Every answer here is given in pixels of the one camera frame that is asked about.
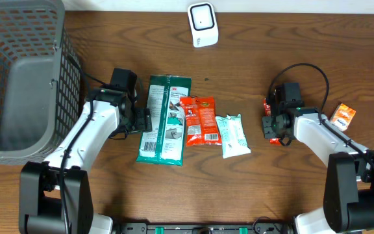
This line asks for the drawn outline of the red Nescafe stick sachet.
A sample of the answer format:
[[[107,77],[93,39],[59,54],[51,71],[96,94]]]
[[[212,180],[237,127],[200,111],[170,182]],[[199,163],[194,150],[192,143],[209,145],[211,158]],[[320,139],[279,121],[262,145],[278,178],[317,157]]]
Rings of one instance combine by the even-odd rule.
[[[266,99],[264,99],[263,101],[263,105],[264,105],[264,112],[265,112],[265,115],[266,116],[271,116],[271,106],[269,104],[267,104],[266,102]],[[272,138],[269,140],[269,143],[271,145],[277,145],[277,146],[280,146],[280,142],[279,142],[279,139],[278,138]]]

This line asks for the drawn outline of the green white 3M package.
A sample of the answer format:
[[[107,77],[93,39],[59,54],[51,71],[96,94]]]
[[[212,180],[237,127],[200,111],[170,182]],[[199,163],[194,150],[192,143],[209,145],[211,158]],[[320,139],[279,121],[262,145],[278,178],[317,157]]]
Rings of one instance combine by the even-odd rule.
[[[182,166],[185,114],[181,98],[190,95],[192,79],[175,75],[150,77],[147,108],[152,131],[143,133],[138,163]]]

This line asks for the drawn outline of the mint green wet wipes pack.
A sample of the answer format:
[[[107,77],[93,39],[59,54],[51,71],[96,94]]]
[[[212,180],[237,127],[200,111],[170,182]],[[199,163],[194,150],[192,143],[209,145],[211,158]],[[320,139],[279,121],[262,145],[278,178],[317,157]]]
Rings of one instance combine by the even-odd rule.
[[[222,139],[222,156],[224,159],[249,154],[247,140],[242,125],[242,116],[216,116],[216,123]]]

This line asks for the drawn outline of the red Nescafe coffee pack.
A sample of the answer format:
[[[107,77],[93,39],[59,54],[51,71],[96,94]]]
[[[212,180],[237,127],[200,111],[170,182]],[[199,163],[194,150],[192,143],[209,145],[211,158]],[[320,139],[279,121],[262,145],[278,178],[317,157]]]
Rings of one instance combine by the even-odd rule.
[[[182,97],[187,125],[186,146],[221,145],[213,97]]]

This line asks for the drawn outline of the orange tissue packet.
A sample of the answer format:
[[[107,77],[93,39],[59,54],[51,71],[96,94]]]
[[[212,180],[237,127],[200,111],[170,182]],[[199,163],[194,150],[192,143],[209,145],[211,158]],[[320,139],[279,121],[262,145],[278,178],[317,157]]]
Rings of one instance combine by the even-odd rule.
[[[346,131],[354,118],[356,111],[351,107],[341,103],[337,106],[330,118],[330,123],[340,131]]]

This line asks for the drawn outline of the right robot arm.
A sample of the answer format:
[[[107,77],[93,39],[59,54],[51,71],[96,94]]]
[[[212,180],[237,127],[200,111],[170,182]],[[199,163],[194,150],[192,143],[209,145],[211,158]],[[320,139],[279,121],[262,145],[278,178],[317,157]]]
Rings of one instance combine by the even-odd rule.
[[[290,108],[262,119],[266,139],[306,145],[327,167],[322,207],[295,217],[297,233],[374,229],[374,150],[332,126],[316,109]]]

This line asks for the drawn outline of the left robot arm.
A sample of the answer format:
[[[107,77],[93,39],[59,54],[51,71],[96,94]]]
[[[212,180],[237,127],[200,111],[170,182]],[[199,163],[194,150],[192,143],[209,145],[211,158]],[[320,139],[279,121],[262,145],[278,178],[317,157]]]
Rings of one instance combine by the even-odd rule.
[[[71,131],[42,162],[20,173],[20,233],[113,233],[111,217],[94,212],[89,173],[115,135],[150,132],[150,110],[128,90],[95,88]]]

